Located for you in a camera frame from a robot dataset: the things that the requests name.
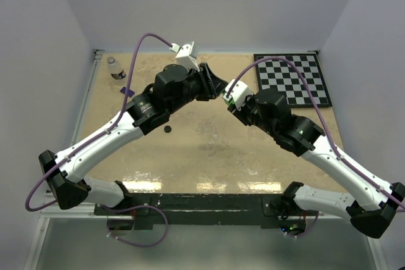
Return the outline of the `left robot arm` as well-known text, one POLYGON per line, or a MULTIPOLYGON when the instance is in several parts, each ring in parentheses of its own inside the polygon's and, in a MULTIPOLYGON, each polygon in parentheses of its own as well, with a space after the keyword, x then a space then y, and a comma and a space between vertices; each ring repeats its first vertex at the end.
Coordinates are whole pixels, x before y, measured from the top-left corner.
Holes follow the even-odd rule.
POLYGON ((118 113, 93 134, 66 150, 46 150, 39 156, 46 181, 59 208, 71 209, 83 202, 101 204, 116 214, 130 210, 131 199, 122 182, 106 182, 89 177, 89 171, 103 159, 168 122, 186 104, 218 98, 227 81, 217 77, 206 63, 198 70, 169 64, 154 82, 132 98, 118 113))

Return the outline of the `green plastic bottle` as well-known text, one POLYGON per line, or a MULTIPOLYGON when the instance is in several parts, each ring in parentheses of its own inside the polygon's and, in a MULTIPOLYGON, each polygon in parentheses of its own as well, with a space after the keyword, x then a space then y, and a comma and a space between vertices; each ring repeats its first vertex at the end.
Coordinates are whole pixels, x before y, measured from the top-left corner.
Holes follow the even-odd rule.
POLYGON ((223 100, 224 100, 224 102, 225 102, 225 104, 226 104, 227 106, 230 106, 230 105, 234 105, 234 104, 235 104, 235 102, 234 102, 234 100, 233 100, 233 97, 232 97, 230 94, 227 95, 226 92, 224 92, 224 93, 222 94, 222 98, 223 98, 223 100))

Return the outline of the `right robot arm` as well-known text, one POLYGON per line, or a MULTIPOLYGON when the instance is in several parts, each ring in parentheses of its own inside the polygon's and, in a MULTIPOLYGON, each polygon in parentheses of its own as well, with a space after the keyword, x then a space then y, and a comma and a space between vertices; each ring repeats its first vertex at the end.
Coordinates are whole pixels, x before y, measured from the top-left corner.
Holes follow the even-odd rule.
POLYGON ((345 192, 331 192, 292 182, 277 206, 284 216, 299 211, 318 211, 348 220, 359 232, 380 238, 404 200, 404 185, 389 183, 358 166, 325 131, 309 118, 292 114, 285 96, 275 89, 254 94, 242 82, 229 85, 223 99, 230 111, 246 126, 256 126, 282 149, 314 164, 340 184, 345 192))

